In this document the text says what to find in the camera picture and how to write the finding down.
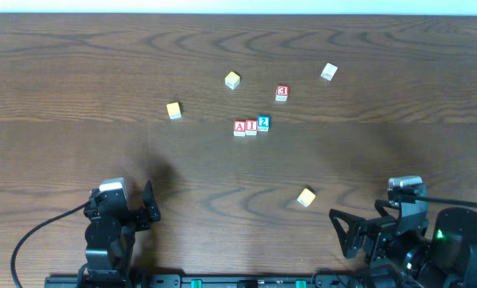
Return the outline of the red letter A block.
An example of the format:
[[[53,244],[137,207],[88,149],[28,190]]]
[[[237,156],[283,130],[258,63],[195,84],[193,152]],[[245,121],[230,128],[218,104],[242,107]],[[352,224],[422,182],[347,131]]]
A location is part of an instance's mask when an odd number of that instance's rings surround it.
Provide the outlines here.
[[[233,134],[235,137],[245,137],[246,136],[246,122],[243,120],[234,121]]]

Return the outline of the red letter I block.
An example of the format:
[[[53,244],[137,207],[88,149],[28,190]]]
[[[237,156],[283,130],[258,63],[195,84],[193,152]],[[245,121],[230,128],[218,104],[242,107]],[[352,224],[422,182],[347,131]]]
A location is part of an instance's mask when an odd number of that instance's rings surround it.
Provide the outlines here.
[[[245,135],[255,136],[258,133],[258,122],[256,120],[246,120],[245,122]]]

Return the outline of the blue number 2 block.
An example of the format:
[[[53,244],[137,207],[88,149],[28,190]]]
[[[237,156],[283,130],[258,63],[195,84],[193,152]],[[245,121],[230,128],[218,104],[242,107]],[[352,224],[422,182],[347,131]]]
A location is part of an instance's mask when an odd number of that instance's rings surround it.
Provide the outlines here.
[[[259,115],[257,118],[258,132],[267,132],[271,126],[271,117],[268,115]]]

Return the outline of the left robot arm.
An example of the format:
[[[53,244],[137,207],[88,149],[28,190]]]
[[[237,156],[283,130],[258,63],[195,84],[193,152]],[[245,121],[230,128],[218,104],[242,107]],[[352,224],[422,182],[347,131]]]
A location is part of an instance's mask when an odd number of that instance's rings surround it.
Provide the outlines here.
[[[135,287],[141,282],[130,271],[135,234],[161,220],[150,181],[142,202],[138,209],[128,207],[123,178],[107,179],[90,192],[83,211],[90,220],[85,231],[86,264],[78,272],[77,287]]]

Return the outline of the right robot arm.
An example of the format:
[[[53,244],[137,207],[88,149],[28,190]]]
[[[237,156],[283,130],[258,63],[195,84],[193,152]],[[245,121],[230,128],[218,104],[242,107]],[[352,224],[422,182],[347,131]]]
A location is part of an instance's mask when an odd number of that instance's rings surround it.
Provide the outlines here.
[[[440,202],[435,229],[426,236],[428,205]],[[477,203],[427,195],[418,176],[391,178],[387,199],[376,200],[378,218],[331,210],[345,258],[359,250],[367,268],[349,287],[477,287]]]

